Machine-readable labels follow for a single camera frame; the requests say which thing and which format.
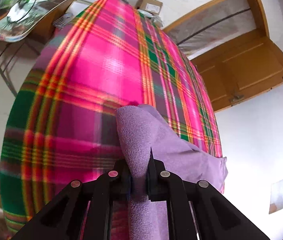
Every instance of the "screw head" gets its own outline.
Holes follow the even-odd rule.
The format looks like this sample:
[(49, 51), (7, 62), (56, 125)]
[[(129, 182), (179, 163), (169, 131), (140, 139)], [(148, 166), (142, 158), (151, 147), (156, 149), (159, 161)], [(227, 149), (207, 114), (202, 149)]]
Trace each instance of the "screw head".
[(79, 187), (80, 186), (80, 181), (79, 180), (74, 180), (70, 183), (72, 187)]
[(167, 177), (170, 176), (170, 172), (169, 172), (169, 171), (162, 171), (162, 172), (160, 173), (160, 176), (162, 176), (162, 177), (164, 177), (164, 178), (167, 178)]
[(117, 171), (110, 171), (110, 172), (108, 172), (108, 176), (109, 177), (116, 177), (118, 175), (118, 172)]
[(209, 186), (209, 183), (206, 180), (201, 180), (198, 184), (199, 184), (200, 187), (208, 187)]

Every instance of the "lavender towel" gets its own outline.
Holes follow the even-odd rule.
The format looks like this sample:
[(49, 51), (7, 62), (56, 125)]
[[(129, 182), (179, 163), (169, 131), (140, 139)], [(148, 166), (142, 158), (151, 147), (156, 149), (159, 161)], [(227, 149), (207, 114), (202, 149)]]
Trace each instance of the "lavender towel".
[(227, 159), (211, 156), (180, 139), (152, 106), (121, 107), (116, 119), (120, 146), (134, 183), (128, 206), (130, 240), (168, 240), (166, 203), (150, 202), (146, 193), (150, 147), (166, 170), (190, 182), (205, 179), (219, 191), (228, 174)]

